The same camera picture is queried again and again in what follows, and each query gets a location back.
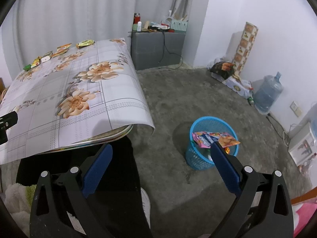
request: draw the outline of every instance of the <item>gray floor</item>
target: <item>gray floor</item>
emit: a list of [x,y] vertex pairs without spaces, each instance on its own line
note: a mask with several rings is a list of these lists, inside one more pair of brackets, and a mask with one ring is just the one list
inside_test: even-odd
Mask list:
[[246,99],[205,69],[140,71],[139,79],[156,126],[129,134],[142,187],[151,200],[155,238],[197,238],[211,233],[234,200],[216,168],[194,171],[184,159],[191,124],[211,115],[229,123],[241,142],[237,158],[258,172],[279,169],[291,198],[311,187],[283,141]]

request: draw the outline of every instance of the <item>curtain fold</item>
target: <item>curtain fold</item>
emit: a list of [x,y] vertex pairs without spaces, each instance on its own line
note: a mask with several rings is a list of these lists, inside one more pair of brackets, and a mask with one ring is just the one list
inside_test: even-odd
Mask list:
[[39,55],[85,39],[124,37],[128,47],[135,12],[141,21],[161,20],[169,10],[189,14],[191,0],[17,0],[7,15],[2,41],[12,78]]

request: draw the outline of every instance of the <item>blue gripper pad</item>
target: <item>blue gripper pad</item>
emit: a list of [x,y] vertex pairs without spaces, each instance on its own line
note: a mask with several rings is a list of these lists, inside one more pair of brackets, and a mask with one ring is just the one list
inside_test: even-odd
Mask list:
[[81,189],[85,198],[93,194],[112,159],[112,147],[106,145],[83,178]]
[[237,197],[241,194],[240,176],[229,162],[226,152],[221,147],[218,139],[212,136],[206,137],[210,144],[210,156],[214,162],[222,180],[224,181],[229,192],[234,193]]

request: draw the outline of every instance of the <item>pink fabric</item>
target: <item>pink fabric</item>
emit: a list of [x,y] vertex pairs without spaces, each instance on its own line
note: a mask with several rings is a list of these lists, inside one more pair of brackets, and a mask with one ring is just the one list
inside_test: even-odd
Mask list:
[[303,205],[294,212],[294,225],[296,225],[296,222],[298,221],[298,224],[294,226],[294,236],[296,237],[300,231],[307,225],[308,221],[314,214],[314,212],[317,209],[317,204],[315,203],[303,203]]

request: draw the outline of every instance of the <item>blue water bottle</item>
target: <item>blue water bottle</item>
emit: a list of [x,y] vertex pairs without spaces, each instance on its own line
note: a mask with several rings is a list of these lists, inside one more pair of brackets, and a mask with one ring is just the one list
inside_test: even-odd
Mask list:
[[276,76],[271,75],[264,77],[264,82],[260,89],[253,95],[255,108],[261,114],[268,114],[271,106],[278,99],[283,91],[283,86],[280,83],[281,74],[277,72]]

